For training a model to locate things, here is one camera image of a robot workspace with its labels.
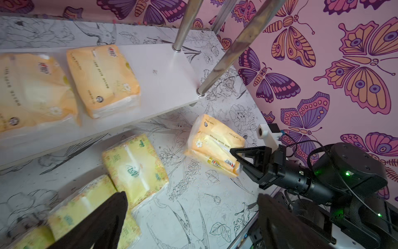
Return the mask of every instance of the flower print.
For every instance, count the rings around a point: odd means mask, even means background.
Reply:
[[[58,106],[53,106],[49,108],[49,112],[51,115],[54,116],[61,116],[62,115],[62,109],[59,108]]]
[[[172,151],[172,149],[165,149],[159,154],[159,158],[162,160],[165,166],[176,164],[173,160],[179,159],[178,156]]]
[[[209,76],[210,71],[205,69],[204,77],[202,78],[202,83]],[[217,82],[209,89],[206,94],[206,100],[216,100],[220,97],[230,97],[232,95],[239,96],[240,94],[236,92],[234,88],[235,79],[238,77],[238,73],[234,69],[228,69]]]
[[[196,141],[196,147],[200,148],[202,147],[203,143],[201,141]]]
[[[124,83],[123,84],[123,91],[124,92],[130,92],[131,91],[131,87],[130,87],[130,85],[129,84],[127,84],[127,83]]]
[[[203,58],[205,59],[205,62],[207,64],[213,65],[214,60],[213,60],[213,57],[211,55],[209,55],[208,53],[203,53]]]
[[[251,129],[251,125],[255,123],[254,114],[250,111],[250,108],[245,109],[241,105],[233,105],[229,111],[229,115],[235,127],[237,127],[238,133]]]
[[[255,138],[254,132],[253,132],[251,129],[245,131],[245,133],[243,134],[242,137],[243,137],[243,138],[246,140],[246,142],[248,143],[248,144],[247,144],[248,147],[255,147],[255,146],[257,146],[257,139]]]

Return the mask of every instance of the white shelf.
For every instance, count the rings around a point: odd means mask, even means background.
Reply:
[[[201,98],[196,94],[200,86],[198,76],[183,52],[177,53],[171,44],[119,45],[131,65],[141,87],[141,106],[110,116],[92,119],[78,100],[81,127],[51,128],[45,135],[31,142],[12,147],[0,147],[0,169],[60,150],[111,130],[122,129],[134,123],[158,116]],[[68,80],[74,81],[66,62],[70,48],[2,49],[0,53],[50,53],[64,69]]]

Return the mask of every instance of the plastic wrapping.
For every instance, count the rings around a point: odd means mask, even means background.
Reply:
[[[66,56],[90,117],[140,105],[138,80],[116,45],[71,49]]]
[[[75,96],[53,57],[0,55],[0,139],[32,134],[62,122],[77,125],[77,118]]]
[[[60,239],[114,193],[116,189],[111,179],[102,175],[63,200],[49,212],[48,223],[54,238]],[[117,248],[126,249],[136,244],[140,236],[141,230],[128,211]]]
[[[129,137],[102,153],[118,191],[135,211],[169,183],[167,172],[145,134]]]
[[[45,249],[54,242],[54,236],[50,228],[42,225],[30,229],[9,245],[7,249]]]
[[[229,150],[243,148],[244,145],[243,137],[217,119],[203,114],[196,118],[192,126],[184,154],[211,165],[229,177],[237,177],[239,162]]]

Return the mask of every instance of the butterfly wallpaper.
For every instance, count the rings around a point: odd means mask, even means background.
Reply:
[[[189,0],[7,0],[1,12],[34,18],[179,27]],[[211,28],[225,0],[204,0],[197,17]]]
[[[238,1],[219,40],[233,40],[260,0]],[[286,0],[235,61],[264,123],[307,167],[319,145],[351,143],[380,161],[398,207],[398,1]],[[315,163],[319,155],[310,157]]]

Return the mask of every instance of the chrome rod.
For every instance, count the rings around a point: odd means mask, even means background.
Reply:
[[[242,231],[240,231],[238,236],[235,237],[234,241],[232,241],[232,243],[228,246],[227,249],[235,249],[257,219],[258,219],[258,211],[254,214],[254,216],[246,224],[246,226],[242,229]]]
[[[199,12],[202,3],[203,0],[189,0],[184,17],[182,18],[182,22],[178,29],[176,41],[172,46],[174,51],[181,51],[181,47],[185,41],[185,38],[187,37],[189,30],[192,27],[193,21],[195,20],[195,17]]]
[[[225,20],[228,18],[228,15],[231,13],[232,9],[235,7],[235,4],[238,0],[227,0],[221,7],[220,12],[217,14],[216,20],[211,27],[211,30],[214,31],[215,34],[220,32],[220,28],[225,23]]]
[[[263,3],[253,19],[242,30],[209,76],[196,90],[199,96],[204,96],[224,72],[228,70],[232,63],[250,46],[261,31],[263,31],[267,23],[275,16],[276,12],[282,7],[284,2],[285,0],[266,0]]]

